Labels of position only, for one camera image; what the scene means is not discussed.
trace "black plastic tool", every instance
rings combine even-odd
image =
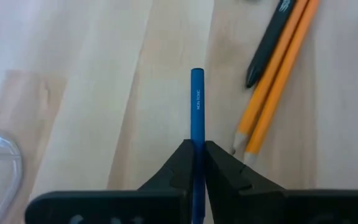
[[[52,192],[26,224],[190,224],[194,146],[185,140],[138,190]],[[204,170],[216,224],[358,223],[358,190],[286,190],[211,141]]]

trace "sharpened pencil tip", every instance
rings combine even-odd
[[[251,88],[260,78],[260,72],[255,67],[252,67],[247,72],[246,88]]]

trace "yellow pencil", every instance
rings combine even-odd
[[[247,144],[252,128],[256,124],[257,116],[263,107],[264,101],[269,93],[269,89],[272,86],[275,75],[277,74],[278,68],[284,58],[285,51],[290,45],[290,41],[308,1],[309,0],[298,0],[295,3],[295,7],[292,10],[291,16],[285,25],[280,39],[278,40],[272,58],[270,59],[259,84],[256,86],[254,94],[249,101],[248,108],[242,115],[237,133],[234,136],[232,153],[244,150],[244,146]]]
[[[290,76],[290,72],[295,64],[303,39],[309,29],[311,21],[316,14],[319,0],[309,0],[305,12],[296,28],[295,34],[283,60],[282,66],[277,74],[272,89],[266,100],[266,104],[260,118],[256,124],[254,132],[249,140],[246,153],[244,154],[244,162],[249,164],[255,160],[255,156],[259,153],[260,147],[264,141],[269,125],[272,121],[274,112],[278,105],[285,84]]]

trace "wooden surface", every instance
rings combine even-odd
[[[0,129],[31,164],[6,223],[43,192],[143,184],[190,137],[193,67],[206,138],[228,150],[277,3],[0,0]],[[287,188],[358,189],[358,1],[321,1],[255,169]]]

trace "blue pencil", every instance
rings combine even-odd
[[[202,224],[205,217],[205,179],[203,170],[203,150],[205,144],[204,118],[204,70],[191,70],[191,118],[190,136],[196,149],[195,178],[193,187],[193,224]]]

